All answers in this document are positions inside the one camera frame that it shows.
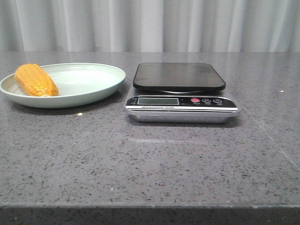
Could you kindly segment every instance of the plate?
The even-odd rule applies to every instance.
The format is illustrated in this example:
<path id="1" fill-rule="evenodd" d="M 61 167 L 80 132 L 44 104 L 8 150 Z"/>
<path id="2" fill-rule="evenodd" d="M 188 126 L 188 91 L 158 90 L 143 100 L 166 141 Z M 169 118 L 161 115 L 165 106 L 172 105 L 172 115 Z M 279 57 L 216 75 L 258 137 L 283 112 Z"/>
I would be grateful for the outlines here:
<path id="1" fill-rule="evenodd" d="M 59 89 L 58 96 L 25 94 L 14 75 L 0 82 L 0 90 L 12 101 L 35 108 L 67 108 L 104 99 L 118 90 L 125 79 L 120 68 L 97 63 L 62 63 L 41 66 Z"/>

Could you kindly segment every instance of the scale display screen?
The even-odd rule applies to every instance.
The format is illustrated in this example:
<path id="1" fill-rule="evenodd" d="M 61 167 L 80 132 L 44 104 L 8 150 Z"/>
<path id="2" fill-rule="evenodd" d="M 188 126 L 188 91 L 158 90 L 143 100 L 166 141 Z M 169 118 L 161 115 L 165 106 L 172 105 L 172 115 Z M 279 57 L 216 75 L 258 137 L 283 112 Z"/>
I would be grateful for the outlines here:
<path id="1" fill-rule="evenodd" d="M 179 105 L 176 97 L 139 97 L 138 105 Z"/>

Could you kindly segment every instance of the curtain fold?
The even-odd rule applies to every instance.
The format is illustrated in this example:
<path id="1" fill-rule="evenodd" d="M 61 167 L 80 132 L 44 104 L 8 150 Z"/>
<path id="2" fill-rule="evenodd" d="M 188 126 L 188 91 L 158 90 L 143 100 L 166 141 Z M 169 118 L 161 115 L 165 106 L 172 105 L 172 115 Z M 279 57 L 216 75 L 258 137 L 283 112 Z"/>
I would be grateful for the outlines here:
<path id="1" fill-rule="evenodd" d="M 299 0 L 2 0 L 0 51 L 299 52 Z"/>

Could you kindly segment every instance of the corn on the cob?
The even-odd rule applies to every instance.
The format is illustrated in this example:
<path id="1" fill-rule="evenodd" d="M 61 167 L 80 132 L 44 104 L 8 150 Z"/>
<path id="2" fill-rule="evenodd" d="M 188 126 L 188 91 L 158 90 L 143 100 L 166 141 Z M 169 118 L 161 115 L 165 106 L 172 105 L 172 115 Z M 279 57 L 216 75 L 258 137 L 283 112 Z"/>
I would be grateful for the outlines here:
<path id="1" fill-rule="evenodd" d="M 37 64 L 24 64 L 15 72 L 21 89 L 31 96 L 57 96 L 58 88 L 51 77 Z"/>

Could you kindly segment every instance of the digital scale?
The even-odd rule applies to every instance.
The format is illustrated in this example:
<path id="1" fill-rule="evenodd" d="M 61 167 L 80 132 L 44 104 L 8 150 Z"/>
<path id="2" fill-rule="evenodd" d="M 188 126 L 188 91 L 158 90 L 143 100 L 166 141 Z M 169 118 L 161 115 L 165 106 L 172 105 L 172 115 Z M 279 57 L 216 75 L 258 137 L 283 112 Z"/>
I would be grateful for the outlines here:
<path id="1" fill-rule="evenodd" d="M 225 123 L 240 107 L 209 64 L 142 63 L 125 109 L 142 122 Z"/>

